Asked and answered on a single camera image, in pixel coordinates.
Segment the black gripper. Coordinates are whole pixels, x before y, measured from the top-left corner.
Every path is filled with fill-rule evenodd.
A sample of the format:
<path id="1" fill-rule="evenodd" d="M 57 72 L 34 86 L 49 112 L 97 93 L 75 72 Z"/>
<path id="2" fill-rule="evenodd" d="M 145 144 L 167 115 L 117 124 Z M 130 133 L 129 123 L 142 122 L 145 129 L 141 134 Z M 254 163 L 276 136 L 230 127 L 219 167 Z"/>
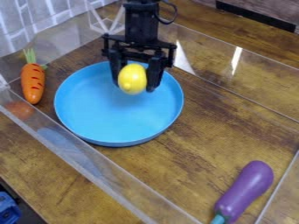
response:
<path id="1" fill-rule="evenodd" d="M 162 40 L 150 42 L 127 41 L 123 35 L 105 34 L 105 47 L 102 54 L 110 61 L 113 80 L 118 86 L 121 70 L 130 60 L 149 63 L 146 69 L 146 91 L 154 92 L 161 85 L 165 67 L 174 65 L 177 45 Z"/>

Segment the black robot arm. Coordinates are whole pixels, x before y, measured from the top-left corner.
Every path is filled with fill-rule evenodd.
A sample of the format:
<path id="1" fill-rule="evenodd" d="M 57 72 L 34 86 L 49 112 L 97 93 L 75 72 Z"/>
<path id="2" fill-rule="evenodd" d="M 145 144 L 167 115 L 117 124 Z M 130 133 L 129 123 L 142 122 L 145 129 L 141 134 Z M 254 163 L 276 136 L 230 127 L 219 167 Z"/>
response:
<path id="1" fill-rule="evenodd" d="M 178 17 L 178 8 L 169 0 L 127 0 L 126 34 L 106 33 L 102 55 L 107 57 L 117 86 L 121 70 L 130 60 L 147 64 L 146 91 L 161 86 L 165 69 L 174 66 L 177 44 L 158 38 L 159 24 L 170 25 Z"/>

